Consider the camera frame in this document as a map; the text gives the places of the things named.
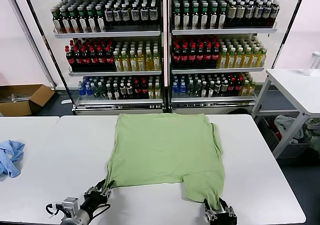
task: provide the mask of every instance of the white table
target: white table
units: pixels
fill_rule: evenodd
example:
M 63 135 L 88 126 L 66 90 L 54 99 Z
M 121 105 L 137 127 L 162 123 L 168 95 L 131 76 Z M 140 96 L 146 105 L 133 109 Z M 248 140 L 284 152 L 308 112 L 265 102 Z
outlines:
M 267 69 L 266 73 L 267 78 L 252 109 L 252 117 L 255 118 L 262 113 L 265 114 L 260 110 L 260 106 L 271 83 L 299 112 L 288 132 L 272 152 L 274 157 L 278 158 L 309 118 L 320 118 L 320 72 L 315 70 L 313 76 L 305 76 L 303 75 L 303 69 Z
M 224 155 L 222 198 L 239 225 L 304 223 L 306 217 L 249 115 L 208 115 L 217 124 Z M 2 189 L 0 221 L 59 224 L 45 206 L 78 197 L 106 175 L 117 116 L 64 116 L 37 147 L 37 159 Z M 111 208 L 92 225 L 206 225 L 203 205 L 183 199 L 182 184 L 114 188 Z

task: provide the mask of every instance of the storage shelf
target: storage shelf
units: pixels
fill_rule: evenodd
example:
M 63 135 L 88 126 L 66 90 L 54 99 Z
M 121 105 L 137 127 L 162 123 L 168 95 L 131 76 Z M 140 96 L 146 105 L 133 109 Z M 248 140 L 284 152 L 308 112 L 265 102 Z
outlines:
M 172 30 L 172 35 L 206 35 L 206 34 L 272 34 L 277 28 L 226 28 L 226 29 L 187 29 Z
M 79 106 L 134 106 L 161 105 L 162 99 L 126 99 L 126 100 L 79 100 Z
M 173 69 L 172 74 L 213 74 L 213 73 L 239 73 L 239 72 L 261 72 L 263 67 L 244 68 L 213 68 L 213 69 Z
M 173 104 L 203 104 L 203 103 L 235 103 L 255 101 L 255 96 L 218 96 L 218 97 L 186 97 L 172 98 Z
M 161 71 L 87 71 L 73 72 L 69 67 L 70 77 L 100 77 L 100 76 L 138 76 L 138 75 L 160 75 Z

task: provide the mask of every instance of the bottle label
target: bottle label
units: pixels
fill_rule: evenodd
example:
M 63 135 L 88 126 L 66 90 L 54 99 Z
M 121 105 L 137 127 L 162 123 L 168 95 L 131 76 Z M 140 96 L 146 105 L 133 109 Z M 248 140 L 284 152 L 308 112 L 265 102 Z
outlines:
M 139 70 L 140 71 L 144 71 L 145 70 L 144 61 L 138 61 L 138 65 L 139 65 Z
M 225 64 L 226 64 L 226 58 L 225 57 L 222 57 L 221 58 L 221 62 L 220 62 L 220 68 L 221 69 L 224 69 L 225 68 Z
M 235 68 L 239 68 L 240 67 L 240 63 L 241 63 L 241 57 L 237 57 L 236 60 L 235 60 L 235 65 L 234 67 Z
M 236 9 L 236 14 L 235 14 L 235 17 L 237 19 L 241 19 L 244 17 L 244 14 L 245 14 L 245 8 L 244 7 L 238 7 Z
M 71 24 L 75 33 L 80 33 L 77 21 L 75 19 L 71 19 Z
M 75 64 L 75 59 L 74 58 L 69 58 L 68 59 L 68 63 L 70 64 L 70 65 L 73 65 L 73 64 Z
M 154 92 L 153 91 L 149 91 L 149 99 L 154 99 Z
M 90 24 L 90 27 L 91 27 L 91 31 L 93 33 L 96 33 L 97 32 L 97 28 L 96 28 L 95 20 L 93 18 L 89 18 L 89 24 Z
M 100 27 L 100 31 L 103 33 L 106 31 L 106 28 L 105 28 L 105 22 L 104 20 L 100 17 L 98 18 L 98 24 L 99 24 L 99 27 Z
M 210 29 L 214 29 L 217 22 L 217 15 L 211 15 Z
M 234 64 L 235 58 L 234 57 L 230 57 L 229 58 L 229 64 L 227 66 L 228 69 L 232 69 L 232 65 Z
M 207 94 L 207 91 L 206 91 L 206 90 L 202 90 L 202 91 L 201 91 L 201 97 L 202 97 L 202 98 L 205 98 L 205 97 L 206 97 L 206 94 Z
M 139 11 L 138 10 L 131 10 L 131 16 L 133 21 L 139 21 L 140 16 L 139 16 Z
M 116 11 L 113 11 L 113 17 L 114 17 L 114 20 L 119 22 L 122 20 L 121 18 L 121 11 L 119 10 L 116 10 Z
M 158 11 L 157 11 L 157 9 L 155 9 L 155 10 L 151 10 L 150 9 L 149 13 L 150 13 L 150 20 L 151 21 L 158 20 Z
M 121 63 L 120 61 L 115 61 L 115 68 L 117 72 L 121 72 Z
M 180 28 L 180 16 L 174 16 L 174 29 L 178 30 Z
M 133 71 L 133 72 L 136 72 L 136 71 L 137 71 L 136 60 L 131 60 L 131 67 L 132 67 L 132 71 Z
M 157 59 L 157 58 L 154 59 L 153 63 L 154 63 L 155 70 L 159 71 L 160 70 L 159 59 Z
M 55 26 L 55 29 L 57 31 L 58 34 L 61 34 L 62 33 L 62 28 L 60 26 L 60 23 L 58 20 L 53 20 L 53 24 Z
M 250 59 L 250 57 L 248 57 L 248 56 L 244 57 L 244 61 L 243 61 L 243 67 L 244 68 L 248 67 L 249 59 Z
M 212 55 L 212 59 L 213 60 L 218 60 L 219 59 L 219 55 Z
M 205 29 L 207 27 L 207 15 L 202 15 L 201 17 L 201 29 Z
M 129 11 L 128 10 L 122 10 L 121 14 L 122 14 L 122 20 L 123 21 L 129 21 L 130 20 L 130 16 L 129 16 Z
M 197 29 L 197 27 L 198 27 L 198 19 L 199 19 L 198 15 L 193 15 L 192 16 L 192 29 Z
M 112 93 L 111 93 L 111 92 L 108 92 L 107 94 L 108 94 L 109 100 L 113 100 Z
M 119 92 L 115 91 L 114 92 L 114 97 L 115 97 L 116 100 L 119 100 L 119 98 L 120 98 Z
M 251 68 L 254 68 L 254 67 L 256 66 L 257 60 L 258 60 L 258 57 L 257 57 L 257 56 L 254 56 L 254 57 L 252 58 Z
M 160 99 L 161 98 L 160 91 L 155 91 L 155 98 L 156 99 Z
M 226 20 L 226 15 L 221 14 L 219 17 L 218 29 L 223 29 Z
M 189 28 L 189 16 L 183 16 L 183 29 L 186 30 Z
M 106 63 L 106 59 L 104 57 L 103 58 L 99 58 L 99 63 L 105 64 Z
M 149 11 L 148 9 L 141 9 L 141 19 L 143 21 L 147 21 L 149 19 Z
M 88 28 L 87 28 L 86 20 L 84 20 L 83 18 L 80 18 L 80 24 L 81 24 L 83 32 L 87 33 L 88 32 Z
M 236 11 L 237 11 L 237 8 L 236 8 L 236 7 L 229 7 L 229 9 L 228 9 L 228 18 L 229 18 L 229 19 L 235 18 L 235 16 L 236 16 Z
M 206 61 L 209 61 L 211 59 L 211 55 L 205 54 L 205 55 L 203 55 L 203 57 L 204 57 L 204 60 L 206 60 Z
M 68 34 L 70 34 L 71 33 L 71 28 L 70 28 L 70 25 L 69 25 L 69 21 L 67 19 L 63 19 L 62 22 L 63 22 L 63 25 L 65 27 L 65 31 Z
M 125 72 L 128 72 L 128 71 L 129 71 L 128 61 L 123 60 L 123 61 L 122 61 L 122 64 L 123 64 L 123 70 L 124 70 Z
M 196 56 L 196 60 L 197 61 L 202 61 L 204 59 L 204 56 L 203 55 L 197 55 Z
M 209 90 L 208 98 L 211 98 L 214 95 L 214 90 Z
M 107 21 L 107 22 L 113 22 L 113 20 L 114 20 L 114 14 L 113 14 L 113 12 L 112 11 L 105 11 L 104 12 L 104 15 L 105 15 L 105 20 Z

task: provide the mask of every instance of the metal table leg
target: metal table leg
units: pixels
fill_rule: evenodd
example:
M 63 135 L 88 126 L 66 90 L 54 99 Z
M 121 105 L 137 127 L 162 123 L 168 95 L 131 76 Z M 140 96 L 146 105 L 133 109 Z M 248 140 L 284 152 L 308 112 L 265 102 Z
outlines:
M 289 144 L 291 139 L 293 139 L 295 134 L 304 125 L 304 123 L 308 120 L 309 117 L 310 116 L 305 113 L 299 114 L 299 116 L 292 123 L 291 127 L 289 128 L 289 130 L 287 131 L 285 136 L 282 137 L 281 141 L 278 143 L 278 145 L 273 150 L 272 154 L 273 154 L 274 158 L 277 159 L 280 156 L 280 154 L 283 152 L 283 150 Z

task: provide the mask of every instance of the white wall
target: white wall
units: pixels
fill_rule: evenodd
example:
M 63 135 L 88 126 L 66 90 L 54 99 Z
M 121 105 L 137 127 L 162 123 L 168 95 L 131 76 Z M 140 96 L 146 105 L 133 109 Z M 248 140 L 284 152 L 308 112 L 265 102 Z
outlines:
M 0 86 L 50 83 L 9 0 L 0 0 Z
M 313 51 L 320 51 L 319 0 L 302 0 L 288 38 L 275 65 L 276 69 L 310 67 Z

